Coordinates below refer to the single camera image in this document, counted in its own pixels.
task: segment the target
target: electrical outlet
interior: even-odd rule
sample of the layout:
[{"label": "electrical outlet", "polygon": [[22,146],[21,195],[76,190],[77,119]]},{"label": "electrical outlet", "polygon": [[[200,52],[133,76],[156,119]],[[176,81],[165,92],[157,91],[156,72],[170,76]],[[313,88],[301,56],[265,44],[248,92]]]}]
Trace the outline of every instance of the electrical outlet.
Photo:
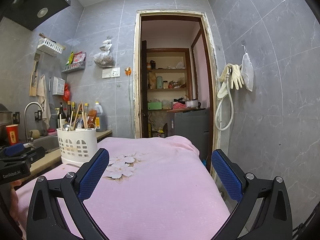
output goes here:
[{"label": "electrical outlet", "polygon": [[111,77],[120,77],[120,68],[115,67],[111,69]]}]

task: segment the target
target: sponge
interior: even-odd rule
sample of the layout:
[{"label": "sponge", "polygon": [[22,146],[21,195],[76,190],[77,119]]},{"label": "sponge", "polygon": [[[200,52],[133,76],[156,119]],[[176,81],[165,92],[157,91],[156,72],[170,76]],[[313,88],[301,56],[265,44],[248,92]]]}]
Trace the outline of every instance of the sponge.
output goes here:
[{"label": "sponge", "polygon": [[32,132],[31,137],[32,137],[34,140],[40,138],[40,132],[39,132],[39,130],[30,130],[30,131],[29,131],[29,134],[31,134],[31,132]]}]

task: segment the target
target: plastic bag with food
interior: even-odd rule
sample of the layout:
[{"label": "plastic bag with food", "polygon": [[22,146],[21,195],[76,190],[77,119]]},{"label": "plastic bag with food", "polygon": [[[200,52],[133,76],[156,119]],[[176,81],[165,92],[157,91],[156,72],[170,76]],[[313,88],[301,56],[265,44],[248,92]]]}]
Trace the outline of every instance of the plastic bag with food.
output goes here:
[{"label": "plastic bag with food", "polygon": [[101,52],[93,56],[94,62],[101,68],[113,67],[115,62],[112,57],[112,52],[110,51],[112,44],[111,40],[106,40],[100,47]]},{"label": "plastic bag with food", "polygon": [[149,73],[150,89],[157,88],[157,79],[155,73]]}]

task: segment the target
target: human hand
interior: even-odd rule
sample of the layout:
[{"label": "human hand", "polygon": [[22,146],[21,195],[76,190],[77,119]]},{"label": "human hand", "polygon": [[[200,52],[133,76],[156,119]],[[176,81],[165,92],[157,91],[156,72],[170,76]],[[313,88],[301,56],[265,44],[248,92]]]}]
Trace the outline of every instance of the human hand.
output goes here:
[{"label": "human hand", "polygon": [[10,183],[11,189],[10,189],[10,199],[11,199],[11,205],[10,205],[10,216],[14,219],[14,221],[18,221],[18,195],[16,191],[14,190],[15,186],[20,186],[21,185],[21,180],[16,180]]}]

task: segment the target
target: red cup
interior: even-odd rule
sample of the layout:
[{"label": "red cup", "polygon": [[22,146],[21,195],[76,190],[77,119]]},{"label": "red cup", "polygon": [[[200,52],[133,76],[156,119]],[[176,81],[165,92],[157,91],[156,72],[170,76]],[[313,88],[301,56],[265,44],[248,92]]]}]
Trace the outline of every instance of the red cup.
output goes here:
[{"label": "red cup", "polygon": [[18,125],[17,124],[11,124],[6,126],[8,139],[10,145],[14,145],[19,142],[18,137]]}]

